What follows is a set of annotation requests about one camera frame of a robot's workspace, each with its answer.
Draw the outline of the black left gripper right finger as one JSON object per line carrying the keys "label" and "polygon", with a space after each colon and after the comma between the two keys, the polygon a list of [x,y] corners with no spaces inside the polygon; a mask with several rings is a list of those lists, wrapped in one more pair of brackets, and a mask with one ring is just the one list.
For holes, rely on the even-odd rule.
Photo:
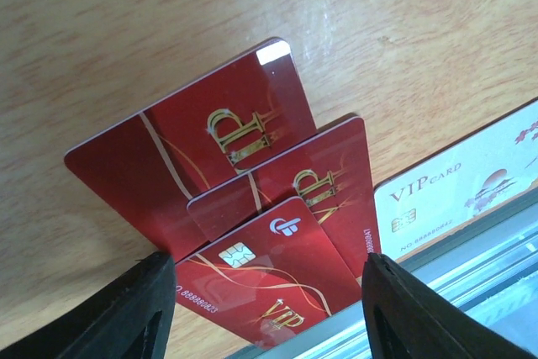
{"label": "black left gripper right finger", "polygon": [[370,253],[362,307],[373,358],[532,358],[480,325],[397,262]]}

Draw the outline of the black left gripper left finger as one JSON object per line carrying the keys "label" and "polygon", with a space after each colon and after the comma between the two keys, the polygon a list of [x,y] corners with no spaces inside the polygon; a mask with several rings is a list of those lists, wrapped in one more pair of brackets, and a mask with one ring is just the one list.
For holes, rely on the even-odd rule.
{"label": "black left gripper left finger", "polygon": [[154,252],[2,358],[162,358],[176,294],[174,262]]}

